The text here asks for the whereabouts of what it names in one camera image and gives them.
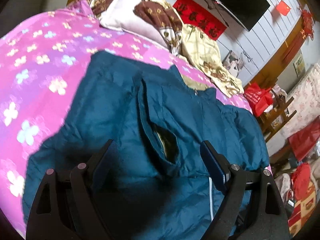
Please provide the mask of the pale pink pillow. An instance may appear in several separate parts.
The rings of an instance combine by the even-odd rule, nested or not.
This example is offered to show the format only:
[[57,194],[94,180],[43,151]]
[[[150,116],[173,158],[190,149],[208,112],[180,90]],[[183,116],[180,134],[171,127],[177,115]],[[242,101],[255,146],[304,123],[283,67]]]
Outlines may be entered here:
[[137,16],[133,10],[142,0],[113,0],[109,7],[100,14],[99,21],[103,27],[124,30],[146,37],[167,48],[159,31],[151,24]]

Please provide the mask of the red yellow patterned mat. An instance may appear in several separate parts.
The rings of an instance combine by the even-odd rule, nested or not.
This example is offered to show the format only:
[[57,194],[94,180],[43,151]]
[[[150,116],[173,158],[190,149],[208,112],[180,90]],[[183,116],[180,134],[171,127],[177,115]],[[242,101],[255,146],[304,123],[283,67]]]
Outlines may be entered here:
[[310,181],[305,197],[295,203],[293,214],[288,221],[291,237],[294,237],[304,226],[313,213],[316,204],[317,192],[314,183]]

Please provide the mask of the pink floral bed cover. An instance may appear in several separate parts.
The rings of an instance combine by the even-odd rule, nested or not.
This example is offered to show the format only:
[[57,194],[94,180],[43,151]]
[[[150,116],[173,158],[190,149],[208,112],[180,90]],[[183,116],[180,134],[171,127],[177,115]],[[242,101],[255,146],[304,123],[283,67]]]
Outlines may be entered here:
[[[190,89],[213,88],[224,105],[252,114],[243,96],[231,102],[180,56],[145,37],[101,27],[84,1],[23,21],[1,39],[1,211],[22,238],[27,239],[22,199],[29,157],[64,125],[91,57],[100,51],[161,69],[175,66]],[[93,180],[106,155],[116,149],[113,143]],[[118,239],[92,203],[110,239]]]

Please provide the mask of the floral covered cabinet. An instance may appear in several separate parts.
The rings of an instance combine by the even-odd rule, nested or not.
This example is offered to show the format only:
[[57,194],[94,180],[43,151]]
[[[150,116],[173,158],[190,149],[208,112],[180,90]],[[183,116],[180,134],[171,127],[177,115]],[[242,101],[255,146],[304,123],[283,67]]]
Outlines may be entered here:
[[296,111],[291,120],[280,130],[284,139],[289,138],[319,116],[319,64],[311,66],[295,87],[289,92],[293,102],[290,113]]

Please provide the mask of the red banner with black characters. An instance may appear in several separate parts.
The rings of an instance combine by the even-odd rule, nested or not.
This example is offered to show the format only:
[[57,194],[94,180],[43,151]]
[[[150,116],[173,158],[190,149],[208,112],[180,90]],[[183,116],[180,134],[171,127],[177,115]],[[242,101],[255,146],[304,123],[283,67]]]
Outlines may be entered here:
[[227,29],[220,20],[193,0],[177,0],[173,7],[184,24],[191,24],[200,28],[214,41]]

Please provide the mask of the cream floral quilt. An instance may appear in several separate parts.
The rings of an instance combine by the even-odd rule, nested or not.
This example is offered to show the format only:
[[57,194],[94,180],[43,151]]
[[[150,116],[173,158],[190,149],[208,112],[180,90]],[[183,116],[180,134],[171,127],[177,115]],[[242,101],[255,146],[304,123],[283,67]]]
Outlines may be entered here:
[[[98,20],[112,1],[89,0],[89,6]],[[200,28],[184,24],[176,9],[166,0],[142,0],[133,12],[159,31],[173,55],[184,57],[223,94],[231,97],[244,93],[241,80],[223,66],[217,42]]]

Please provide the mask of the teal padded jacket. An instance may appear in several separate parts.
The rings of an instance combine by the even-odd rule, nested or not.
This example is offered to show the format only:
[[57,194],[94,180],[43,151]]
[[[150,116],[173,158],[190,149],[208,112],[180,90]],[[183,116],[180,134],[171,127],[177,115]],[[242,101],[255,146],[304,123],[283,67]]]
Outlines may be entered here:
[[269,165],[264,137],[246,109],[224,105],[213,88],[196,92],[178,69],[105,51],[91,57],[60,130],[29,157],[23,215],[29,218],[49,168],[70,170],[108,153],[93,180],[93,202],[118,239],[200,239],[223,195],[200,156],[207,140],[244,170]]

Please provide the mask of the wooden chair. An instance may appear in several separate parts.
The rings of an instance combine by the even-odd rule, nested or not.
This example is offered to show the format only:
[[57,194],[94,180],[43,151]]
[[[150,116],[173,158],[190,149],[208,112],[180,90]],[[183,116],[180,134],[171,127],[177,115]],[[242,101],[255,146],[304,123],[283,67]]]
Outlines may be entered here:
[[268,142],[274,135],[276,135],[297,113],[296,110],[290,112],[289,106],[294,101],[294,97],[285,99],[285,96],[278,96],[274,90],[271,90],[274,96],[272,109],[269,112],[263,112],[257,118],[265,142]]

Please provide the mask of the small red flag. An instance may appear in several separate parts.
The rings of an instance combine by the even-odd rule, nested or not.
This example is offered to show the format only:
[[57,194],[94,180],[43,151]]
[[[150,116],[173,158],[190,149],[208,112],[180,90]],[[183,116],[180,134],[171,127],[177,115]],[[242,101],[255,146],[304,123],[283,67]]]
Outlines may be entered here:
[[281,0],[276,6],[277,12],[279,12],[283,16],[287,16],[288,13],[291,11],[291,7]]

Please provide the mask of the red gift bag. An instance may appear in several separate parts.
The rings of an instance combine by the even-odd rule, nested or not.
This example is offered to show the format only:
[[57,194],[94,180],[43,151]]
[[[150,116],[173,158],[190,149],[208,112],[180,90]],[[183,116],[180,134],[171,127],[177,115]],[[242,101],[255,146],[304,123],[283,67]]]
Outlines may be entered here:
[[292,152],[302,161],[319,139],[319,122],[316,120],[289,137]]

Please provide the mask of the red hanging knot ornament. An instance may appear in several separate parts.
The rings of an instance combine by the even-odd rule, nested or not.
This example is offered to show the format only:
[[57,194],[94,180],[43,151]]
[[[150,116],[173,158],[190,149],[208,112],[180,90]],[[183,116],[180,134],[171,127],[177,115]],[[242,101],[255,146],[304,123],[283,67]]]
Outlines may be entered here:
[[301,10],[301,16],[303,19],[303,28],[302,28],[302,35],[304,39],[310,37],[311,40],[314,38],[314,31],[313,31],[313,18],[310,11],[306,9]]

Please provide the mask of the red plastic bag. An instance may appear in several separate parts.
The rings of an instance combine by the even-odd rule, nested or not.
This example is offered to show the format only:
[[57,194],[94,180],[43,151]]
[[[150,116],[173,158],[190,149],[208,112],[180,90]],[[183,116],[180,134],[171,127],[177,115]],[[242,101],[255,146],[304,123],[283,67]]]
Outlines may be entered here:
[[273,104],[271,88],[260,88],[258,84],[250,84],[244,92],[244,97],[256,117],[261,116],[267,107]]

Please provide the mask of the wall picture poster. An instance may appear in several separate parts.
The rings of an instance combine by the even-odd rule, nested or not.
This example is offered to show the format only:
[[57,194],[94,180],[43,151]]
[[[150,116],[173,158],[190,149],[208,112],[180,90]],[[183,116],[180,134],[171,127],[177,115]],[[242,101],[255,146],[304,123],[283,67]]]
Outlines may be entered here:
[[234,51],[230,50],[222,62],[223,66],[234,77],[238,77],[240,71],[244,67],[242,55],[238,56]]

